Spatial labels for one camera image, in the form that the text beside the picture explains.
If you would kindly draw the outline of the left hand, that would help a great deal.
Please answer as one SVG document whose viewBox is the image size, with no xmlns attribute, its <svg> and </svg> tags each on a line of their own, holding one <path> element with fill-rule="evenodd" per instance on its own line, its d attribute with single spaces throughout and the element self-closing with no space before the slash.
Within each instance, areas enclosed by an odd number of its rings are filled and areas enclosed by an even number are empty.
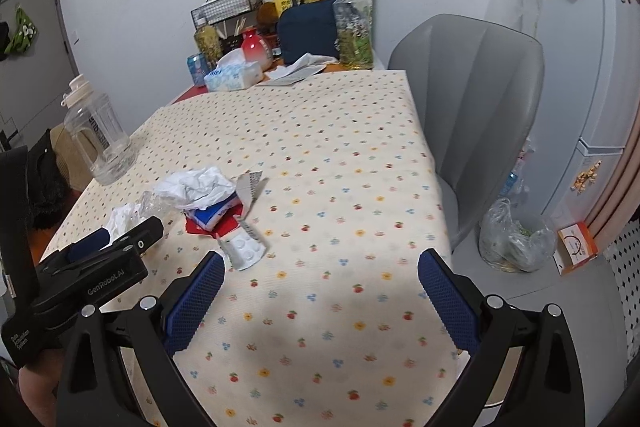
<svg viewBox="0 0 640 427">
<path fill-rule="evenodd" d="M 21 396 L 43 426 L 55 425 L 55 389 L 60 382 L 64 365 L 64 351 L 44 351 L 37 362 L 26 364 L 18 372 Z"/>
</svg>

